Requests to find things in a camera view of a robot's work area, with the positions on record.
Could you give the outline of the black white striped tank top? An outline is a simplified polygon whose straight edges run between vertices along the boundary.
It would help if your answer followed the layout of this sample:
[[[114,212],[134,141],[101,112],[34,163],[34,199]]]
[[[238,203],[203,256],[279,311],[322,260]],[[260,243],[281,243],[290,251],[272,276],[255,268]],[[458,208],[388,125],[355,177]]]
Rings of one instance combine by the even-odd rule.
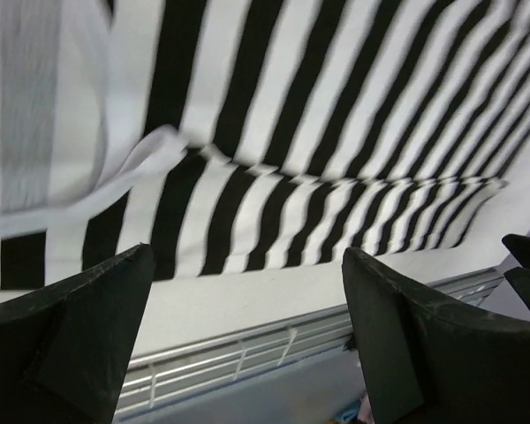
[[[530,1],[0,1],[0,291],[459,246],[530,141]]]

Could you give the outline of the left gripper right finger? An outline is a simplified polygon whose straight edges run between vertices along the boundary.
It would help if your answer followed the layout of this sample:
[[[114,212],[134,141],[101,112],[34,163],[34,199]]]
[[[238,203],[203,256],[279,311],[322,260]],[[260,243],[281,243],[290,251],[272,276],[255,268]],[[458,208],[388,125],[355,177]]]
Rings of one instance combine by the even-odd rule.
[[[530,423],[530,322],[468,305],[358,248],[344,292],[378,423]]]

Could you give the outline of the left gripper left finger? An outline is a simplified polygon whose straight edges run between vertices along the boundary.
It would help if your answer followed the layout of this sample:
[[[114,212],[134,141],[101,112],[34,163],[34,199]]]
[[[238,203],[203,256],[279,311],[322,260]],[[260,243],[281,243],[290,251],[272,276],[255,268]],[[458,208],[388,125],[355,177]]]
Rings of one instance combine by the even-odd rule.
[[[110,423],[155,270],[139,244],[0,304],[0,423]]]

